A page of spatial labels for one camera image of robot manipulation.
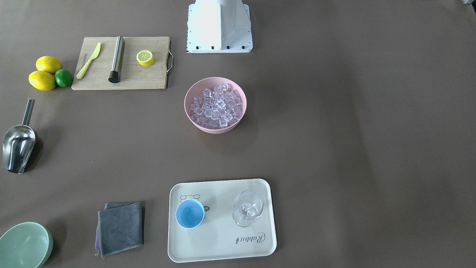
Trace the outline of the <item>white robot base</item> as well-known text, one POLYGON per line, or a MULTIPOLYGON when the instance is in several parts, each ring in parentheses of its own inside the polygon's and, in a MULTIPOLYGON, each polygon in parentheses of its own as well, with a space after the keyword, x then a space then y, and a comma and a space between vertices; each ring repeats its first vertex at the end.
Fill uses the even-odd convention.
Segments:
POLYGON ((250 8, 241 0, 196 0, 188 6, 188 53, 253 50, 250 8))

